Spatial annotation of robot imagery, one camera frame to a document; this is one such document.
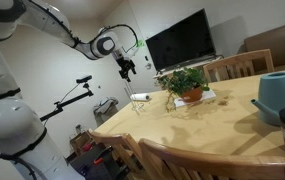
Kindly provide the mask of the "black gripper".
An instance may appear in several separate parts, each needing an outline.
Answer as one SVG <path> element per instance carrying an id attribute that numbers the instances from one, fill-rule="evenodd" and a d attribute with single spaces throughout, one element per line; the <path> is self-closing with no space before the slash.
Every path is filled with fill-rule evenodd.
<path id="1" fill-rule="evenodd" d="M 128 72 L 132 71 L 133 74 L 136 73 L 134 62 L 131 59 L 126 60 L 124 57 L 118 58 L 116 62 L 121 68 L 121 70 L 119 71 L 121 77 L 126 78 L 127 82 L 131 82 L 131 79 L 128 76 Z"/>

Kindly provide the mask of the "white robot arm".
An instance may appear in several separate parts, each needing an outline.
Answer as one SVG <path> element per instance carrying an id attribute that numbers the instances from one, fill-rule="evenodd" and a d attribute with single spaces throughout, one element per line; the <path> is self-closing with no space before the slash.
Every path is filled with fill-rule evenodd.
<path id="1" fill-rule="evenodd" d="M 123 79 L 135 69 L 111 27 L 83 42 L 72 34 L 66 16 L 43 0 L 0 0 L 0 42 L 9 39 L 19 25 L 42 31 L 90 60 L 113 56 Z M 23 100 L 21 88 L 1 51 L 0 159 L 11 162 L 25 180 L 85 180 L 68 165 L 39 116 Z"/>

